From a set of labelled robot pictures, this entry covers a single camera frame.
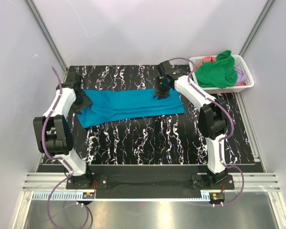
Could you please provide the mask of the blue t shirt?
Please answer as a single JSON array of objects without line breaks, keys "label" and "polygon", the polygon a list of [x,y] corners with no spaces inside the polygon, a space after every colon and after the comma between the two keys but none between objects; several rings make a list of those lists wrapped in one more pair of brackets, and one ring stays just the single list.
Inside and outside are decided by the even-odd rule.
[{"label": "blue t shirt", "polygon": [[85,92],[93,104],[77,115],[83,128],[126,119],[185,113],[180,95],[173,89],[165,99],[154,97],[154,89]]}]

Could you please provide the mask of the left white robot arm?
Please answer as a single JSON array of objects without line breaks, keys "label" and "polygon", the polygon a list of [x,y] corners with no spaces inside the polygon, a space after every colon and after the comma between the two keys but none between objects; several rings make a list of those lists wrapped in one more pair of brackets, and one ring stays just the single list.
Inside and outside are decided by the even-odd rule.
[{"label": "left white robot arm", "polygon": [[87,163],[75,152],[67,122],[69,111],[78,115],[83,109],[92,106],[81,83],[82,77],[79,74],[68,74],[65,82],[59,81],[49,109],[33,119],[38,149],[49,159],[59,161],[68,171],[68,189],[88,189],[93,186],[93,174]]}]

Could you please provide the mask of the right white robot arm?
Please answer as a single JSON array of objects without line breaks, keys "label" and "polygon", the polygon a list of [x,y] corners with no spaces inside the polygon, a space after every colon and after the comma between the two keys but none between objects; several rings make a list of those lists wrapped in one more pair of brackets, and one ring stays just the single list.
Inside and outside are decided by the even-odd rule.
[{"label": "right white robot arm", "polygon": [[175,70],[169,61],[158,64],[157,70],[159,76],[155,81],[154,97],[167,98],[170,90],[174,89],[199,110],[198,129],[206,140],[208,161],[206,175],[194,178],[194,187],[220,189],[228,177],[224,143],[228,137],[228,124],[233,123],[226,110],[225,100],[208,94],[191,76]]}]

